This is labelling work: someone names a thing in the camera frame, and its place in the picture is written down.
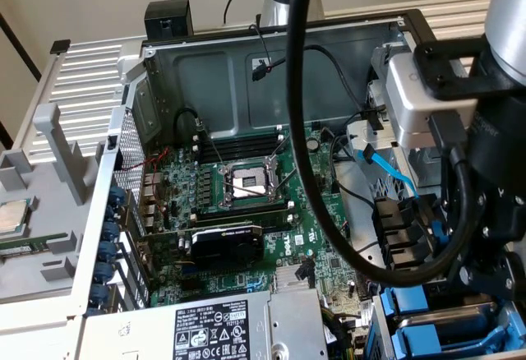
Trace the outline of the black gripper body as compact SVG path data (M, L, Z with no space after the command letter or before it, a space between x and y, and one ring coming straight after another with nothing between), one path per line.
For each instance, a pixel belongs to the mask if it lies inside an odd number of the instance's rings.
M525 198L525 96L481 99L468 132L468 161L485 182Z

